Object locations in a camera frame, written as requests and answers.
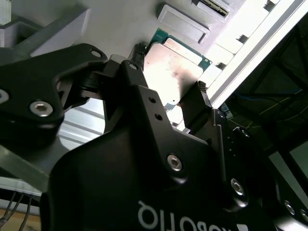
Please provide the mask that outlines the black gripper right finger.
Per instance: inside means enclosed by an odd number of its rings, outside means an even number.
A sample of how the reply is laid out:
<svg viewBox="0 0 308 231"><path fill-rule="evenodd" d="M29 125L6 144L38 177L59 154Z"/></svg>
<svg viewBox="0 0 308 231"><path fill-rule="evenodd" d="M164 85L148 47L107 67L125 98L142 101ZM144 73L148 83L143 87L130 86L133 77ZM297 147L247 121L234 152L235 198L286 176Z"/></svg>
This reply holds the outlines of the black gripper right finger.
<svg viewBox="0 0 308 231"><path fill-rule="evenodd" d="M281 205L277 171L254 147L242 129L232 130L225 115L214 109L206 84L197 81L180 100L185 127L206 141L215 174L215 195L226 211L235 212L255 200L267 212Z"/></svg>

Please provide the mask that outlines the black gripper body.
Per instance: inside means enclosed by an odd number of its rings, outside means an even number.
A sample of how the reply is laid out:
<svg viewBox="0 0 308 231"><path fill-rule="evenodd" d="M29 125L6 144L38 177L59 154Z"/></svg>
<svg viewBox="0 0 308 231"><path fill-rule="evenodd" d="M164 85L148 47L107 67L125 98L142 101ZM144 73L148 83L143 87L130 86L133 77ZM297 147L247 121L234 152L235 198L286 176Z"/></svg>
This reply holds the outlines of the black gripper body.
<svg viewBox="0 0 308 231"><path fill-rule="evenodd" d="M307 210L275 167L281 199L276 212L265 211L255 200L239 211L226 211L214 194L217 186L210 166L210 147L209 151L208 171L197 183L48 184L41 199L41 228L44 231L307 230Z"/></svg>

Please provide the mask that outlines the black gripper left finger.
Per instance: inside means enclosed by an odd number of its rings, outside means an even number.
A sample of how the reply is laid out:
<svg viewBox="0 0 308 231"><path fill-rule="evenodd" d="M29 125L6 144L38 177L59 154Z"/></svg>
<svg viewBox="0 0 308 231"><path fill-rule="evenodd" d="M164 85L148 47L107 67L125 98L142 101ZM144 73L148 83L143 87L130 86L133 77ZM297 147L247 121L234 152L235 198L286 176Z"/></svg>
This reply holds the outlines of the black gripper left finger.
<svg viewBox="0 0 308 231"><path fill-rule="evenodd" d="M0 68L0 167L29 184L190 184L208 171L209 146L172 128L142 70L125 60L105 72L89 44ZM98 80L112 128L71 151L58 139L66 111L81 102L80 81Z"/></svg>

